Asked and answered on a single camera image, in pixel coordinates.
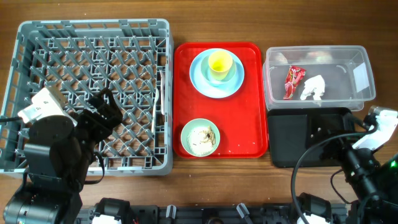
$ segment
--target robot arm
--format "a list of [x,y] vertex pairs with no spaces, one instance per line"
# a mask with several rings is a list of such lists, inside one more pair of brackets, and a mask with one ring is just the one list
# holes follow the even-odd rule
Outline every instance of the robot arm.
[[[95,156],[102,162],[94,146],[111,135],[122,121],[108,89],[88,100],[98,113],[83,110],[73,118],[63,112],[61,106],[65,102],[57,91],[43,89],[37,94],[40,97],[32,100],[33,105],[19,113],[24,121],[35,122],[24,148],[29,168],[4,211],[7,224],[73,223],[82,206],[79,192],[83,185],[99,182],[85,180]],[[28,175],[31,183],[26,182]]]
[[[336,159],[345,173],[346,181],[352,186],[358,200],[351,203],[351,211],[346,223],[396,223],[398,213],[398,154],[383,166],[374,158],[373,154],[394,132],[398,119],[398,112],[388,108],[372,107],[365,117],[362,127],[369,127],[363,136],[351,145],[344,136],[355,136],[355,133],[332,136],[320,141],[326,143],[330,140],[340,145],[328,156]],[[316,146],[310,147],[302,158],[310,153]],[[298,222],[313,224],[321,220],[330,219],[325,213],[330,204],[325,200],[311,197],[295,198],[294,180],[297,169],[300,166],[300,158],[292,175],[292,196],[295,208],[300,218]]]

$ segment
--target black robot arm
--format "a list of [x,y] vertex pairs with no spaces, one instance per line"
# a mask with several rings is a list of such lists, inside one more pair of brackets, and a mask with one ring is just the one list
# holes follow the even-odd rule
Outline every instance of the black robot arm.
[[94,147],[122,122],[122,114],[108,89],[88,102],[98,113],[83,110],[73,114],[76,126],[66,116],[53,115],[36,121],[29,129],[29,141],[24,148],[29,168],[20,189],[4,210],[6,223],[69,224],[75,221],[82,206],[79,192],[83,185],[100,181],[85,180],[96,156],[104,174],[102,157]]
[[334,148],[325,147],[327,150],[324,151],[322,157],[336,159],[340,163],[347,183],[352,186],[358,197],[358,200],[350,203],[351,210],[346,223],[397,223],[398,154],[381,166],[374,158],[374,153],[388,141],[394,132],[398,112],[387,108],[372,107],[364,121],[360,122],[351,114],[347,115],[366,131],[331,134],[308,148],[295,166],[291,193],[300,222],[312,224],[309,221],[312,215],[323,217],[326,221],[330,219],[329,213],[325,213],[328,205],[325,200],[318,198],[319,200],[314,200],[316,203],[312,204],[311,201],[306,200],[306,197],[296,197],[295,177],[301,161],[307,154],[320,145],[332,143]]

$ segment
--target white food item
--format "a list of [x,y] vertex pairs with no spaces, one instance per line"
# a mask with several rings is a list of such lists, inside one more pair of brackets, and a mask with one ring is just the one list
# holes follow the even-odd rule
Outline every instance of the white food item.
[[188,145],[192,152],[198,156],[208,154],[213,150],[211,141],[204,142],[207,138],[205,131],[207,131],[207,127],[197,127],[193,128],[188,134]]
[[300,96],[300,99],[305,100],[312,93],[314,93],[314,100],[322,100],[321,96],[323,96],[325,93],[325,81],[321,75],[309,78],[304,82],[304,90]]

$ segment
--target wood grain surface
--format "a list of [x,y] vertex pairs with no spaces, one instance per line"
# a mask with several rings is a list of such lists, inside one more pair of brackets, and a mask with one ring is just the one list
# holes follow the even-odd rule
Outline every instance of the wood grain surface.
[[[0,4],[0,98],[4,97],[17,28],[28,20],[164,18],[175,47],[184,42],[251,41],[262,50],[295,45],[362,45],[368,51],[376,99],[371,105],[398,110],[397,1],[3,1]],[[387,161],[398,151],[398,136],[376,157]],[[297,193],[341,202],[330,187],[337,167],[301,169]],[[81,192],[84,205],[103,197],[134,205],[232,205],[290,202],[291,169],[277,169],[267,152],[258,159],[186,160],[174,156],[164,177],[105,177]],[[336,187],[348,200],[355,194],[337,175]],[[0,176],[0,211],[21,184]]]

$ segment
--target gray plastic dish rack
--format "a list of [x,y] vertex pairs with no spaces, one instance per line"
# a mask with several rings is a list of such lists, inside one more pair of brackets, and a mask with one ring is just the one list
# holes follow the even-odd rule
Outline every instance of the gray plastic dish rack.
[[[96,148],[105,174],[166,175],[172,170],[172,68],[174,43],[164,19],[28,21],[18,29],[1,117],[15,117],[41,88],[56,85],[66,111],[94,110],[86,101],[109,88],[123,123]],[[165,116],[160,97],[165,75]],[[156,107],[155,133],[150,131]],[[0,174],[22,177],[29,125],[0,126]],[[88,175],[101,175],[99,162]]]

